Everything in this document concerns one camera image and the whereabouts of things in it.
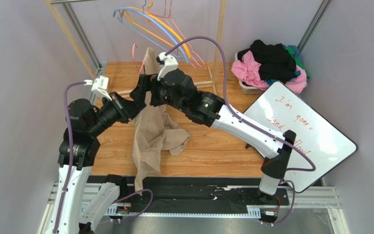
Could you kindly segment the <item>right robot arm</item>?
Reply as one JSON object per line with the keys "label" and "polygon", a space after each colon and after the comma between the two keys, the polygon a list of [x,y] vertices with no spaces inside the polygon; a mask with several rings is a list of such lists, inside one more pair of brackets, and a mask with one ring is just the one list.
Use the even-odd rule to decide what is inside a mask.
{"label": "right robot arm", "polygon": [[276,193],[288,167],[295,132],[275,132],[252,119],[246,120],[231,105],[225,105],[221,97],[199,91],[192,78],[179,69],[163,78],[141,74],[130,97],[139,108],[147,104],[171,106],[194,123],[225,131],[254,147],[264,157],[259,191],[266,195]]}

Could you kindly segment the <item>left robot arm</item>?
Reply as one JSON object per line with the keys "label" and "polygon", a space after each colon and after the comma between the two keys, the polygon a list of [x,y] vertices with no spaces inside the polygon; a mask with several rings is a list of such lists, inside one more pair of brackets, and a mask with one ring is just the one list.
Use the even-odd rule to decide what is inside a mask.
{"label": "left robot arm", "polygon": [[126,189],[126,179],[108,175],[85,210],[81,209],[87,180],[100,148],[100,134],[117,122],[129,123],[139,113],[132,100],[110,93],[97,108],[80,98],[66,105],[67,128],[59,147],[59,180],[55,207],[46,234],[93,234],[107,209]]}

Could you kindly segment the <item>beige t shirt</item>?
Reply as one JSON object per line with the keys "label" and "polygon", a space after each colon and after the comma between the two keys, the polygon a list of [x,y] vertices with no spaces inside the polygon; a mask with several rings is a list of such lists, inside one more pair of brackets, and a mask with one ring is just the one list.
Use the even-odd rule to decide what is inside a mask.
{"label": "beige t shirt", "polygon": [[147,105],[134,119],[132,157],[137,168],[134,187],[142,190],[143,180],[161,172],[161,153],[168,151],[179,156],[187,146],[191,135],[173,121],[167,107]]}

